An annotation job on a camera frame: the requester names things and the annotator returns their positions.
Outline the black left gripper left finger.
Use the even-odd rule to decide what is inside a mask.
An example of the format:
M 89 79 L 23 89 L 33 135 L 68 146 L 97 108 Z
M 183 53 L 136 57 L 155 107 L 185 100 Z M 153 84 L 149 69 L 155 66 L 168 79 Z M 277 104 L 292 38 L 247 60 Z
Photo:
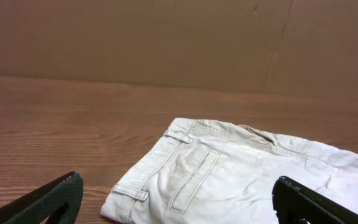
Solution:
M 83 199 L 83 179 L 69 172 L 0 208 L 0 223 L 74 223 Z

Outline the beige cotton shorts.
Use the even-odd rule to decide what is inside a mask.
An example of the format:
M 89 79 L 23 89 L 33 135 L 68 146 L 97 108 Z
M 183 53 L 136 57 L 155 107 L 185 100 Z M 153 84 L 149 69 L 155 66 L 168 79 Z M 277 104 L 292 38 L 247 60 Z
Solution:
M 358 213 L 358 154 L 207 119 L 174 119 L 114 185 L 102 216 L 121 223 L 276 223 L 287 176 Z

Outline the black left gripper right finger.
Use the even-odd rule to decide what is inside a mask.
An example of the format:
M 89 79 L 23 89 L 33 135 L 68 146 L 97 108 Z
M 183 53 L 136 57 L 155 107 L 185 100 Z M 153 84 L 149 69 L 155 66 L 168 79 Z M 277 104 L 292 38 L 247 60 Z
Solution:
M 272 190 L 279 224 L 358 224 L 358 214 L 287 177 Z

